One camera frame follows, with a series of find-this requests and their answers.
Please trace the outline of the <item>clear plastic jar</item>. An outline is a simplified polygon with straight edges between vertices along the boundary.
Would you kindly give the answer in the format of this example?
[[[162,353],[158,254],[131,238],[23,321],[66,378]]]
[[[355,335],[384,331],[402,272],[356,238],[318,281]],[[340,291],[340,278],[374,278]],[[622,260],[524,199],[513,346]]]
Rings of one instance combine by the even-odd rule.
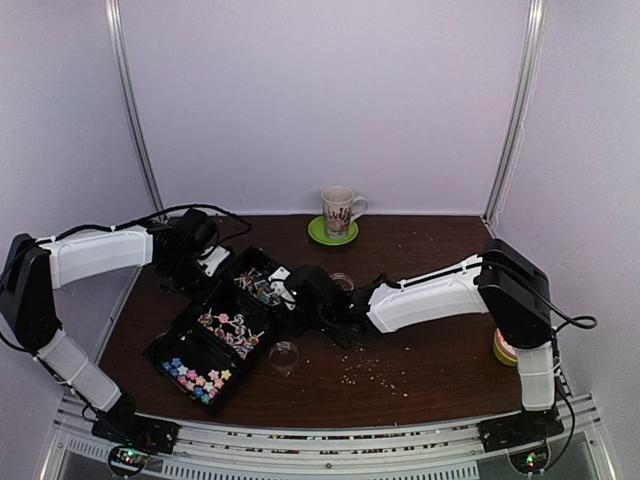
[[[337,285],[343,292],[349,294],[355,289],[355,284],[351,276],[342,272],[334,272],[329,275],[330,279],[335,285]]]

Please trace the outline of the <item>black bin star candies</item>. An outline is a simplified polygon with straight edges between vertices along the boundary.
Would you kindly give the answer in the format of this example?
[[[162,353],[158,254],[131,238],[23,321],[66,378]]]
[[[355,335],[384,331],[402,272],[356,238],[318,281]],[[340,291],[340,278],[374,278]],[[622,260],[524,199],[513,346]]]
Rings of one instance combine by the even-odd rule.
[[[182,323],[156,337],[143,356],[183,395],[212,414],[223,409],[246,377],[226,346]]]

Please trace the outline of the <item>black bin small lollipops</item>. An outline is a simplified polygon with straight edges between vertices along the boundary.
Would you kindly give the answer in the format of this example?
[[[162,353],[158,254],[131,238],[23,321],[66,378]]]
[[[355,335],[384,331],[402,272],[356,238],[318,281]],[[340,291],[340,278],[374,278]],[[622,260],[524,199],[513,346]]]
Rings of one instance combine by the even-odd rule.
[[[224,274],[245,298],[269,312],[270,307],[281,302],[267,281],[279,266],[283,265],[263,250],[249,246],[226,267]]]

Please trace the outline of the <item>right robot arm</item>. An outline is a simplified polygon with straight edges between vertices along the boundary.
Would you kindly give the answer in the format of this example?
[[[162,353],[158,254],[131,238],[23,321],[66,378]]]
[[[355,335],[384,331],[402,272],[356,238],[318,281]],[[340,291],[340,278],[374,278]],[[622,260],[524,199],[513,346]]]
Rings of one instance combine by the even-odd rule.
[[[268,284],[306,327],[344,346],[369,329],[390,334],[429,321],[488,314],[516,354],[522,412],[513,419],[513,433],[530,442],[551,424],[556,399],[549,281],[502,240],[487,241],[481,253],[450,267],[399,281],[380,275],[350,292],[318,265],[280,267]]]

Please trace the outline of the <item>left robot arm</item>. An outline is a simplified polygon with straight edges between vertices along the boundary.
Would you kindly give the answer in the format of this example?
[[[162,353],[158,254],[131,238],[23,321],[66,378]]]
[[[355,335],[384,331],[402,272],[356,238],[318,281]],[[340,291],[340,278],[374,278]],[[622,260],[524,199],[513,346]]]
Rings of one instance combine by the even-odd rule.
[[[230,258],[217,222],[197,208],[170,221],[146,217],[111,226],[82,225],[50,237],[20,234],[1,274],[1,315],[19,351],[84,401],[121,443],[133,444],[144,433],[134,399],[72,337],[62,317],[87,315],[96,325],[93,303],[64,306],[64,294],[75,287],[94,293],[101,277],[152,267],[174,289],[193,297],[212,285]]]

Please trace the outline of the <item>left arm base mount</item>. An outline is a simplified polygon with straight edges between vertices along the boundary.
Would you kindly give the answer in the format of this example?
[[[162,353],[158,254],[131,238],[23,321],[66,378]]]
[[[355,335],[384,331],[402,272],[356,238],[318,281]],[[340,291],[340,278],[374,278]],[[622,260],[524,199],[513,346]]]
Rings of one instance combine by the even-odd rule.
[[[171,454],[179,425],[166,420],[141,416],[135,412],[109,412],[91,428],[94,437],[125,444],[151,454]]]

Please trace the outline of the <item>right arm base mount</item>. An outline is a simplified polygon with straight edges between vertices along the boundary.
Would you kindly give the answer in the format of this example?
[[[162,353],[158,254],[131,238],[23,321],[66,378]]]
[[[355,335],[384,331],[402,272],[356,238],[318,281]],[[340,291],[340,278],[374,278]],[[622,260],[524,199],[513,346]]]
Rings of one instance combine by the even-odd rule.
[[[485,452],[543,441],[564,432],[556,410],[522,411],[481,421],[477,428]]]

